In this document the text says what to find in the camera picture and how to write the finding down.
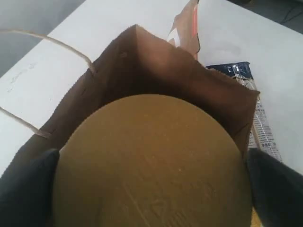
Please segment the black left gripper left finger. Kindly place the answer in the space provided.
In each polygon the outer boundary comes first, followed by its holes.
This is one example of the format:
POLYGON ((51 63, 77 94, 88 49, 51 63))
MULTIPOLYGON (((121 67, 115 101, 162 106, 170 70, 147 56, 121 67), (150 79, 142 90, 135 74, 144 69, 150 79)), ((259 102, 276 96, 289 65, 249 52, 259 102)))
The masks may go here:
POLYGON ((45 227, 51 216, 59 150, 49 149, 12 176, 0 179, 0 225, 45 227))

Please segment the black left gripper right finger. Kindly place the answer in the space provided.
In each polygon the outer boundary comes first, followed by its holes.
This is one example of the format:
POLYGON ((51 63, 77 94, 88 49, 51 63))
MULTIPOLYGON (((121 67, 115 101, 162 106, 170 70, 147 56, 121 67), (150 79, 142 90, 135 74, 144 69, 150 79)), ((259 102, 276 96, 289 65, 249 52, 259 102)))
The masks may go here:
POLYGON ((303 225, 303 176, 254 148, 247 154, 253 206, 265 227, 303 225))

